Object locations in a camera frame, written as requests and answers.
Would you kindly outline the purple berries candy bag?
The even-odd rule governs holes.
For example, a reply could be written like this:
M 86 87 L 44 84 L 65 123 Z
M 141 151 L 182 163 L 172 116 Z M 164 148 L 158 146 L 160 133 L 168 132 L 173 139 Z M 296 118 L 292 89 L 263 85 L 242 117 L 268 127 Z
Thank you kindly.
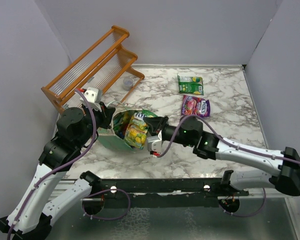
M 181 114 L 186 115 L 197 115 L 202 118 L 209 117 L 211 114 L 210 101 L 202 97 L 183 95 Z

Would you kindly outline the green printed paper bag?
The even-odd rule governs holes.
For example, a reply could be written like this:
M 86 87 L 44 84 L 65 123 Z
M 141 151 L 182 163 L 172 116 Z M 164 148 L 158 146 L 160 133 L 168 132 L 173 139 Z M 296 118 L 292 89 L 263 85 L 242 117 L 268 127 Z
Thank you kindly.
M 112 151 L 124 151 L 124 152 L 139 152 L 142 149 L 138 149 L 128 145 L 125 140 L 125 133 L 129 121 L 134 113 L 142 112 L 145 117 L 156 117 L 157 115 L 152 111 L 146 109 L 135 109 L 124 105 L 118 101 L 112 101 L 108 104 L 109 107 L 115 107 L 115 112 L 111 121 L 111 129 L 99 128 L 98 141 L 105 148 Z

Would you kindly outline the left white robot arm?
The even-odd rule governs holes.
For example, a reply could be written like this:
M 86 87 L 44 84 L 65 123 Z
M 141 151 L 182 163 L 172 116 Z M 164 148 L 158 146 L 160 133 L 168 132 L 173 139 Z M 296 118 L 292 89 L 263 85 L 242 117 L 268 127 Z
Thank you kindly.
M 72 164 L 91 148 L 98 128 L 108 129 L 115 112 L 103 102 L 67 108 L 56 123 L 55 136 L 44 146 L 34 177 L 13 212 L 0 218 L 0 231 L 13 240 L 44 240 L 56 221 L 79 199 L 96 197 L 101 186 L 79 179 L 71 189 L 49 200 L 55 187 Z

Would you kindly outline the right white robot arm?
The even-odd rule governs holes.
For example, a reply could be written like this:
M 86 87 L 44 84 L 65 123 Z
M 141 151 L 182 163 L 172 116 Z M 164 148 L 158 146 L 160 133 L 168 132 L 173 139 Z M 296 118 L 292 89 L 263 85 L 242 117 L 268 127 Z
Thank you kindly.
M 146 140 L 148 151 L 163 157 L 164 141 L 191 147 L 193 154 L 202 159 L 230 161 L 250 166 L 248 171 L 227 170 L 219 189 L 230 196 L 236 191 L 251 188 L 273 188 L 288 196 L 300 196 L 300 156 L 292 147 L 270 150 L 241 144 L 205 131 L 207 122 L 197 115 L 183 116 L 178 126 L 169 125 L 165 117 L 144 117 L 150 137 Z

